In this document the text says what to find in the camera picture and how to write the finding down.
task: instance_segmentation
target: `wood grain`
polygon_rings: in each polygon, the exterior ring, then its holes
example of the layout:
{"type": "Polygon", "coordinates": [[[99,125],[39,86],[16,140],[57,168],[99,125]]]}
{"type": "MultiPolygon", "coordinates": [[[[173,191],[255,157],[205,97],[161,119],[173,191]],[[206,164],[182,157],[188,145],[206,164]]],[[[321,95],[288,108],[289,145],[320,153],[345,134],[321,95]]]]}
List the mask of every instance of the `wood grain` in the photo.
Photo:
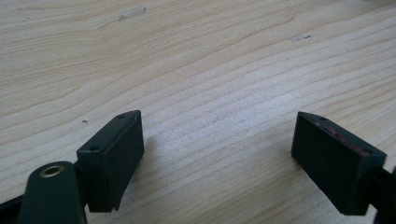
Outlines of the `wood grain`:
{"type": "Polygon", "coordinates": [[[393,169],[395,71],[393,0],[3,0],[0,203],[140,109],[144,159],[90,223],[372,223],[337,212],[291,139],[320,114],[393,169]]]}

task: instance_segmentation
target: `clamp jaw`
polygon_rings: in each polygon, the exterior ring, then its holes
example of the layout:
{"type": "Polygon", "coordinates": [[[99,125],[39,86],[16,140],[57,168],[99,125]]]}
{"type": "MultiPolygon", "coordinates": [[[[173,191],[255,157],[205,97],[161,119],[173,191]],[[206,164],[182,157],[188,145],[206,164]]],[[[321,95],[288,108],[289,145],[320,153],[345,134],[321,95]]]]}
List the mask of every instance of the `clamp jaw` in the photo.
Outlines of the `clamp jaw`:
{"type": "Polygon", "coordinates": [[[33,171],[25,194],[0,205],[0,223],[87,223],[91,212],[119,209],[144,154],[140,111],[120,114],[78,151],[78,161],[56,161],[33,171]]]}
{"type": "Polygon", "coordinates": [[[387,154],[321,116],[299,112],[291,156],[347,216],[364,216],[369,204],[375,223],[396,223],[396,169],[384,170],[387,154]]]}

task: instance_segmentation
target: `wooden table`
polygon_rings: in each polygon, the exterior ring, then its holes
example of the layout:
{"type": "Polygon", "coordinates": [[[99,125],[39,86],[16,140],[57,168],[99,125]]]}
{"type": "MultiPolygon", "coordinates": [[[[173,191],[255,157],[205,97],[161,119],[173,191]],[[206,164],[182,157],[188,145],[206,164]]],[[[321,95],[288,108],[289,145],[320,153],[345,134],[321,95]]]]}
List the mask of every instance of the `wooden table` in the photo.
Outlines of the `wooden table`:
{"type": "Polygon", "coordinates": [[[372,223],[290,156],[297,111],[396,164],[394,0],[0,2],[0,203],[140,109],[146,154],[90,223],[372,223]]]}

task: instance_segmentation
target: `red mark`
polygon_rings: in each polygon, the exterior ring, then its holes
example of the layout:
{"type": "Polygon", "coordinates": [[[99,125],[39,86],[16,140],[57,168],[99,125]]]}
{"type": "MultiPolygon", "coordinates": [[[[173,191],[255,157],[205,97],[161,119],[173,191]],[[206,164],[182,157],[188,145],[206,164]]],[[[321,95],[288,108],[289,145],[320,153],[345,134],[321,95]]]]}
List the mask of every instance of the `red mark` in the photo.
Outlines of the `red mark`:
{"type": "Polygon", "coordinates": [[[347,147],[352,148],[355,150],[357,153],[359,153],[363,157],[367,157],[370,153],[367,152],[366,150],[361,149],[360,147],[357,147],[353,145],[351,142],[349,142],[343,135],[338,133],[334,128],[325,126],[323,128],[326,132],[330,133],[333,137],[337,138],[340,142],[344,143],[347,147]]]}

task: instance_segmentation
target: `black plastic block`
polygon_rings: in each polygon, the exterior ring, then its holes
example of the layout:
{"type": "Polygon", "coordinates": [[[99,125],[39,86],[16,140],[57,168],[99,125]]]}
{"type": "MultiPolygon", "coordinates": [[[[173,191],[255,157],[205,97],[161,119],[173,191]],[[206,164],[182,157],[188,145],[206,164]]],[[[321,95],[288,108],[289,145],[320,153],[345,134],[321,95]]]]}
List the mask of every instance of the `black plastic block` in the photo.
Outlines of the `black plastic block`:
{"type": "Polygon", "coordinates": [[[387,155],[329,119],[299,112],[291,155],[345,215],[365,215],[368,176],[387,155]]]}
{"type": "Polygon", "coordinates": [[[110,212],[120,201],[144,154],[140,111],[116,116],[77,152],[78,172],[89,174],[85,192],[91,212],[110,212]]]}

